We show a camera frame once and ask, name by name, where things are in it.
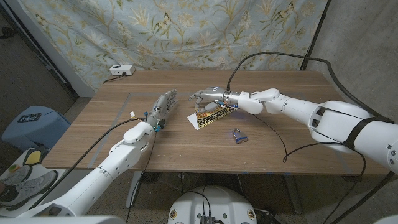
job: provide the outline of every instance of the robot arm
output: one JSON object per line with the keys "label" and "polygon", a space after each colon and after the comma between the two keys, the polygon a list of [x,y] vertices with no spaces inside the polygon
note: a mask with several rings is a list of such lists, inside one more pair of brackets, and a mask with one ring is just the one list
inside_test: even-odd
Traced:
{"label": "robot arm", "polygon": [[[262,92],[228,92],[220,87],[209,87],[200,90],[190,97],[197,98],[196,108],[202,100],[213,101],[206,107],[197,110],[206,112],[214,110],[217,105],[237,106],[251,114],[259,114],[266,108],[268,113],[284,114],[309,129],[311,137],[317,142],[338,142],[344,145],[326,144],[334,150],[351,153],[346,140],[360,123],[372,118],[364,109],[340,101],[312,103],[291,98],[279,93],[277,89]],[[383,121],[372,121],[359,129],[353,139],[356,151],[383,165],[387,169],[398,172],[398,125]]]}
{"label": "robot arm", "polygon": [[146,121],[126,131],[123,140],[111,148],[109,156],[65,195],[19,217],[84,215],[115,178],[138,162],[141,153],[149,146],[148,140],[163,128],[165,116],[177,103],[176,93],[172,90],[160,96]]}

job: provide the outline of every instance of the black strap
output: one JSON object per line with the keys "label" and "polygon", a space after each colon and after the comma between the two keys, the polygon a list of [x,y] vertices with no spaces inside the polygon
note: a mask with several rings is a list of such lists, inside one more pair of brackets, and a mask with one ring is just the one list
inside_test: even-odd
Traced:
{"label": "black strap", "polygon": [[346,146],[349,149],[355,150],[354,142],[355,142],[356,137],[358,137],[358,135],[360,134],[362,129],[365,128],[366,125],[368,125],[370,122],[373,122],[373,121],[383,121],[383,122],[391,123],[391,120],[389,120],[385,117],[372,117],[372,118],[363,119],[350,132],[347,140],[345,140],[343,142],[344,146]]}

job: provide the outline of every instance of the shoe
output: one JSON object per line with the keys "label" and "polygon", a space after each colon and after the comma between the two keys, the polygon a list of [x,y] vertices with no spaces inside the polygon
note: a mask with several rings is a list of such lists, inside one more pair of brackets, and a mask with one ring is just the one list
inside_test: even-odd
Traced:
{"label": "shoe", "polygon": [[25,205],[25,203],[37,194],[42,194],[55,183],[58,172],[51,170],[36,179],[28,180],[15,185],[18,196],[10,202],[0,202],[9,211],[13,211]]}
{"label": "shoe", "polygon": [[32,173],[32,166],[24,165],[14,173],[12,173],[9,177],[0,180],[0,182],[6,185],[16,185],[28,179],[31,173]]}

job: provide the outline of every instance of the bolt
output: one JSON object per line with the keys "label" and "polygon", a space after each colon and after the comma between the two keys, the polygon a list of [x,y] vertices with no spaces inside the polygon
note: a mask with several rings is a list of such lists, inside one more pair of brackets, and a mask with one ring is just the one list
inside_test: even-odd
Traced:
{"label": "bolt", "polygon": [[248,217],[252,220],[256,217],[256,214],[254,213],[253,210],[249,210],[248,211]]}
{"label": "bolt", "polygon": [[171,219],[174,219],[176,216],[177,216],[177,211],[176,211],[176,210],[172,210],[172,211],[170,212],[170,218],[171,218]]}

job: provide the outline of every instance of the white power strip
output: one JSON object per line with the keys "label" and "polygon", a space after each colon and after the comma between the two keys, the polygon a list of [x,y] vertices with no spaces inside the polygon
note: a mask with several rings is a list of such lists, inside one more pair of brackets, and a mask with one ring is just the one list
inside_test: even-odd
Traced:
{"label": "white power strip", "polygon": [[122,75],[123,72],[126,72],[126,75],[132,75],[136,71],[136,68],[134,65],[112,65],[109,70],[112,75]]}

